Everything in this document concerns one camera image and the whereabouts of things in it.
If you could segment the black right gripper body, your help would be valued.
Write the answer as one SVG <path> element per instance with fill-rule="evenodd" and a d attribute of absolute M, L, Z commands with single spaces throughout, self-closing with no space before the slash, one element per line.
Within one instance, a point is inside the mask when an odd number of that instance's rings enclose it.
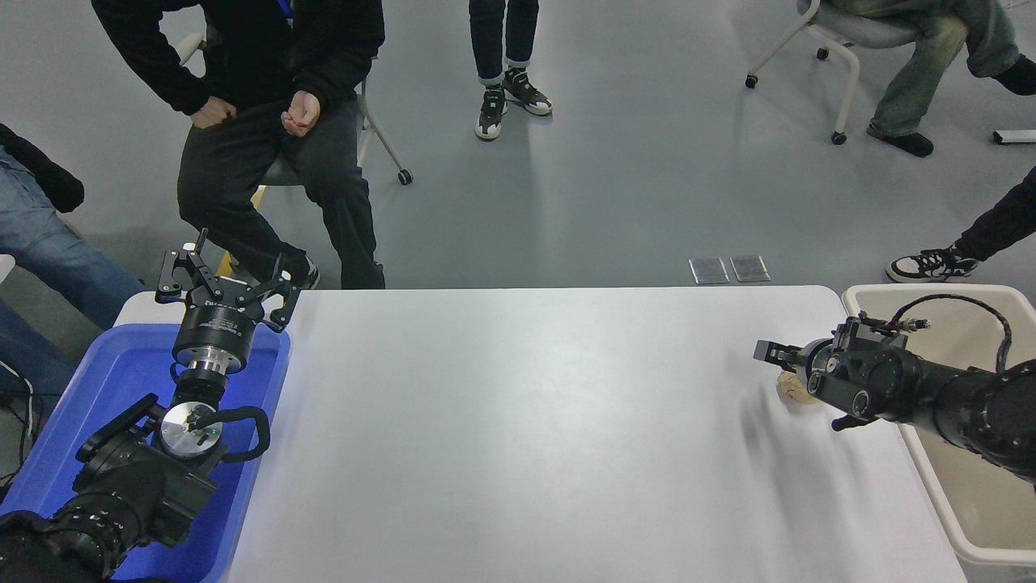
<path fill-rule="evenodd" d="M 808 383 L 814 374 L 826 374 L 826 363 L 831 357 L 832 338 L 817 339 L 808 343 L 798 355 L 798 377 Z"/>

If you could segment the seated person's left hand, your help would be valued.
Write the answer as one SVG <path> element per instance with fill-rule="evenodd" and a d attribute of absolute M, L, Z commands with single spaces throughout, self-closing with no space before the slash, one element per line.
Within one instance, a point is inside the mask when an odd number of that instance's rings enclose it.
<path fill-rule="evenodd" d="M 321 103 L 317 96 L 304 90 L 292 96 L 287 109 L 280 115 L 282 128 L 296 138 L 304 138 L 313 130 L 319 118 Z"/>

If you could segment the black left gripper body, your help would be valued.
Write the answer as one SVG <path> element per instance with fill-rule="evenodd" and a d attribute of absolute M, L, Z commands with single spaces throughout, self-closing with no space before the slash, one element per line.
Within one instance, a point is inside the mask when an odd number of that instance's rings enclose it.
<path fill-rule="evenodd" d="M 247 359 L 258 324 L 241 314 L 241 292 L 248 282 L 217 278 L 221 299 L 202 299 L 202 291 L 193 294 L 196 304 L 185 304 L 178 336 L 173 344 L 175 359 Z"/>

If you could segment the seated person's right hand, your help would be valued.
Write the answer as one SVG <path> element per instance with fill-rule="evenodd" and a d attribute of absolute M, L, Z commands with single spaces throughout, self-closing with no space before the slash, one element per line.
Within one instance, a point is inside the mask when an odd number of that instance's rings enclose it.
<path fill-rule="evenodd" d="M 230 119 L 236 118 L 236 115 L 237 109 L 233 104 L 211 96 L 197 112 L 189 115 L 189 119 L 195 128 L 204 130 L 230 121 Z"/>

